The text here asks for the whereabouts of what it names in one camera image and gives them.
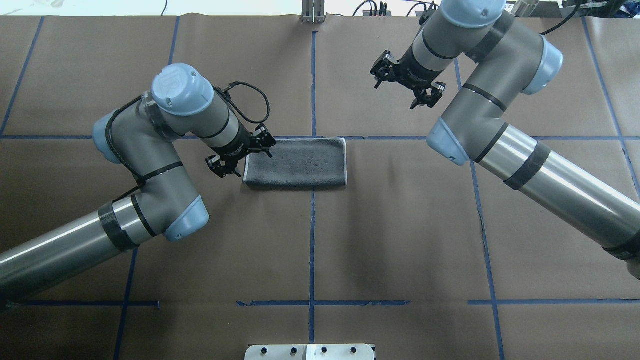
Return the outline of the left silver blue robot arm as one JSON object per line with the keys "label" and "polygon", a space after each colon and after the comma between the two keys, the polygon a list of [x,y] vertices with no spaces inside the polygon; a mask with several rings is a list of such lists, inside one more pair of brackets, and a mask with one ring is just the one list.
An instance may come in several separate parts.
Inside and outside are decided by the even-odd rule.
{"label": "left silver blue robot arm", "polygon": [[93,142],[107,161],[124,166],[135,187],[94,212],[40,235],[1,255],[1,310],[88,271],[141,244],[164,236],[175,242],[210,220],[202,195],[186,171],[174,141],[191,133],[213,155],[206,166],[220,178],[239,176],[247,155],[269,154],[276,139],[245,115],[226,88],[217,88],[185,63],[165,66],[148,91],[102,117]]}

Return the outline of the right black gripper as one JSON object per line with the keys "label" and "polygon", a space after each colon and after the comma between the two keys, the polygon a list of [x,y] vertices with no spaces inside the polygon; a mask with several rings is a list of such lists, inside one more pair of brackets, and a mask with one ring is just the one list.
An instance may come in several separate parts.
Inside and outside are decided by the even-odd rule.
{"label": "right black gripper", "polygon": [[374,76],[375,89],[382,82],[396,82],[413,92],[414,100],[410,110],[418,106],[432,109],[441,100],[447,85],[436,81],[442,71],[432,71],[422,66],[416,59],[413,50],[407,50],[397,60],[390,50],[385,50],[370,69]]}

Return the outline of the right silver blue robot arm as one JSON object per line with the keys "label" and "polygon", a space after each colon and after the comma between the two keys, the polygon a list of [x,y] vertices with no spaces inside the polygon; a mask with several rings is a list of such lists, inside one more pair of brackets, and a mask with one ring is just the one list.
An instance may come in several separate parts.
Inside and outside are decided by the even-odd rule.
{"label": "right silver blue robot arm", "polygon": [[505,0],[444,0],[421,20],[406,52],[384,51],[370,69],[377,85],[409,89],[411,109],[434,107],[438,77],[465,56],[471,75],[426,137],[457,166],[473,162],[562,219],[639,277],[637,200],[574,164],[511,123],[510,106],[558,75],[563,53],[505,9]]}

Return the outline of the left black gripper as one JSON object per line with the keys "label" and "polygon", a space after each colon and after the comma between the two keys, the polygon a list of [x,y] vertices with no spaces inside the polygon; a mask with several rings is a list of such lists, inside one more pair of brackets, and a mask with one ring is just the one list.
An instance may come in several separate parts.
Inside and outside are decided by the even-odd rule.
{"label": "left black gripper", "polygon": [[238,171],[240,160],[249,154],[262,152],[272,158],[274,156],[270,150],[276,145],[276,139],[265,125],[258,125],[252,133],[242,127],[229,144],[211,148],[215,155],[206,158],[206,165],[220,178],[224,178],[228,174],[241,177],[242,175]]}

